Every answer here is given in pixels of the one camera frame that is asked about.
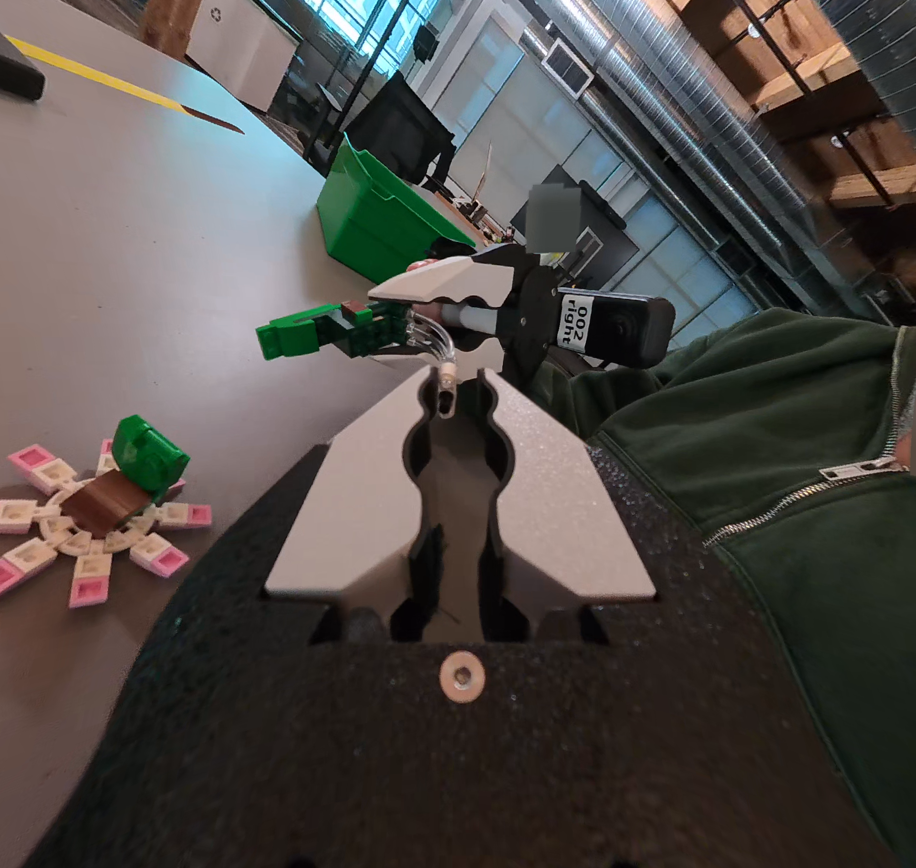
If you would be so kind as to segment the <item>green curved lego piece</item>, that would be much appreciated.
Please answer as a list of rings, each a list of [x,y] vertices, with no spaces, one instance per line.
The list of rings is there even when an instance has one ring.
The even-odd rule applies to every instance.
[[[147,492],[154,504],[182,479],[189,464],[183,450],[139,415],[119,421],[111,454],[120,472]]]

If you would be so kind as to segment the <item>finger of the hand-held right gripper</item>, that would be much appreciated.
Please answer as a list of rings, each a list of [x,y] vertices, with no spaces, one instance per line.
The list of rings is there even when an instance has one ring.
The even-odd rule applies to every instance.
[[[499,244],[396,275],[369,290],[368,298],[408,304],[470,302],[498,309],[516,288],[516,277],[529,269],[531,255],[524,246]]]
[[[382,347],[370,358],[394,368],[408,362],[434,364],[436,357],[421,347],[421,339],[430,339],[430,324],[411,324],[410,333],[416,343],[406,342]],[[494,335],[463,327],[445,327],[444,332],[452,339],[457,370],[503,370],[505,349]]]

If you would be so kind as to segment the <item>large silver ventilation duct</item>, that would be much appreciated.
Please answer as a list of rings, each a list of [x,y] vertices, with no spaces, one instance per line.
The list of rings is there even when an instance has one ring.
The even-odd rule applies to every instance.
[[[915,0],[814,0],[861,72],[915,140]]]

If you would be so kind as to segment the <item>green plastic bin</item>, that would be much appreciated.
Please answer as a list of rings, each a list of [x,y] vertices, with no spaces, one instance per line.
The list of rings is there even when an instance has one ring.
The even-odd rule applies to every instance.
[[[347,136],[316,209],[327,254],[374,283],[404,272],[440,238],[476,250],[468,235]]]

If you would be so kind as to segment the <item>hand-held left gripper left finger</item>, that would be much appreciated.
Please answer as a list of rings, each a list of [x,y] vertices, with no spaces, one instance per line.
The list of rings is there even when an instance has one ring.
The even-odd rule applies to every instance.
[[[432,381],[432,370],[416,371],[329,444],[265,583],[270,598],[339,609],[407,599],[422,498],[405,447],[429,418],[421,394]]]

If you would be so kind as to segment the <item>pink white lego flower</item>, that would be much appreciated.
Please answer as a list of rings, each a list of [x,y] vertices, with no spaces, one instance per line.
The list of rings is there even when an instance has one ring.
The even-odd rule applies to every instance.
[[[3,596],[63,556],[73,560],[68,599],[72,610],[107,601],[117,554],[126,554],[134,564],[161,578],[174,576],[188,564],[188,554],[162,533],[211,527],[212,507],[153,502],[120,472],[113,442],[102,442],[95,474],[86,478],[39,444],[7,457],[22,479],[46,500],[2,499],[2,535],[23,537],[2,553]]]

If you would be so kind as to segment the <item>green zip jacket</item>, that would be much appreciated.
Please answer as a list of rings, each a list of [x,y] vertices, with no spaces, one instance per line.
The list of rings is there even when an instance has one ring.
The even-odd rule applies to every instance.
[[[914,329],[764,312],[587,440],[749,588],[855,797],[914,866]]]

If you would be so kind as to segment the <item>black office chair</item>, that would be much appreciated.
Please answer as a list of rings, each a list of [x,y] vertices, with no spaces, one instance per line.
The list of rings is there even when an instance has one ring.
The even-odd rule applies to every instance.
[[[456,153],[454,135],[395,72],[347,124],[356,151],[370,152],[401,180],[445,194]]]

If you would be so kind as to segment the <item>black monitor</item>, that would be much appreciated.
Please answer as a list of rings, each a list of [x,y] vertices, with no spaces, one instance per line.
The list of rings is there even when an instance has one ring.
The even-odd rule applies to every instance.
[[[637,244],[625,232],[626,222],[585,180],[575,182],[560,166],[551,171],[544,184],[578,188],[581,213],[573,249],[544,253],[542,265],[555,267],[568,286],[600,291],[638,251]]]

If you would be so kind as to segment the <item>white recycling cabinet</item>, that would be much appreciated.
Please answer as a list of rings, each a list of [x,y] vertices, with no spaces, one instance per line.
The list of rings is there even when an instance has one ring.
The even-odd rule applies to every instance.
[[[266,113],[300,43],[258,0],[201,0],[186,57],[243,104]]]

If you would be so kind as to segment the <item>person's right forearm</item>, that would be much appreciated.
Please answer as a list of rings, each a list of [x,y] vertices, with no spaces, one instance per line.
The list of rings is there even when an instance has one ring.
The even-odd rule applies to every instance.
[[[614,416],[656,410],[672,378],[692,359],[686,348],[671,352],[647,370],[591,370],[572,377],[544,363],[524,394],[554,421],[581,440],[589,440]]]

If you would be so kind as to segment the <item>white vent grille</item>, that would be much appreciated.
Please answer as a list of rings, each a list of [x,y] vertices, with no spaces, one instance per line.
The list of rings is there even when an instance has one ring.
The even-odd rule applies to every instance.
[[[588,65],[561,38],[553,40],[541,66],[574,101],[579,101],[594,80]]]

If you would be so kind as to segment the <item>green lego stem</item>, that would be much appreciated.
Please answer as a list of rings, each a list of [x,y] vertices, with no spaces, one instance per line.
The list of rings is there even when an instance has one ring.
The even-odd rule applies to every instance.
[[[312,355],[333,346],[349,358],[379,356],[394,347],[433,359],[438,368],[436,411],[454,415],[458,366],[451,334],[439,322],[406,303],[349,300],[289,314],[256,330],[265,360]]]

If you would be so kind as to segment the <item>wooden post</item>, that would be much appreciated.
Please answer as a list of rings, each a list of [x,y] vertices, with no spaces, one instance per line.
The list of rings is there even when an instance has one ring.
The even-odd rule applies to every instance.
[[[148,0],[139,39],[150,48],[182,62],[202,0]]]

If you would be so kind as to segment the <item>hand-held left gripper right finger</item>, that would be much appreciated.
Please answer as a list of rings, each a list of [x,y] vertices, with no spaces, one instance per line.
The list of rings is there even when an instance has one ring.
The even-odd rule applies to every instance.
[[[523,615],[655,599],[585,442],[497,372],[478,382],[507,453],[492,507],[501,595]]]

